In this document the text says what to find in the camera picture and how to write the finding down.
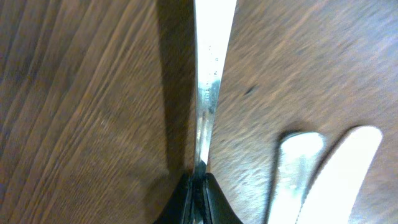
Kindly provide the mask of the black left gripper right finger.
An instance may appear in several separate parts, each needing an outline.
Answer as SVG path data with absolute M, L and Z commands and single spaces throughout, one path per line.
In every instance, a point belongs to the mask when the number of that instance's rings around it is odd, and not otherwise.
M 203 219 L 206 224 L 243 224 L 234 213 L 221 187 L 211 173 L 202 182 Z

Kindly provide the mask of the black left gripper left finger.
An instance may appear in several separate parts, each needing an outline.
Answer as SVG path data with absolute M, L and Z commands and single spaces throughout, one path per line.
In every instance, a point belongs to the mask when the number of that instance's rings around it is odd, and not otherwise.
M 183 174 L 163 211 L 154 224 L 193 223 L 193 182 L 188 174 Z

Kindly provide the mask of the large silver spoon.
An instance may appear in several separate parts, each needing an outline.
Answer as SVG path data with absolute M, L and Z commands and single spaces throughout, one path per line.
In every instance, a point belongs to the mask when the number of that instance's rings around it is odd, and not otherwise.
M 280 140 L 268 224 L 296 222 L 324 148 L 325 137 L 315 131 L 290 133 Z

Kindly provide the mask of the pink plastic knife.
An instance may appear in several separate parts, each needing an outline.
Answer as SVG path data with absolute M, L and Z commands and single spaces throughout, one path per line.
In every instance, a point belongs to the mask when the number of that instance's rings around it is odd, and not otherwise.
M 348 223 L 356 197 L 382 139 L 382 131 L 372 125 L 349 129 L 319 168 L 296 222 Z

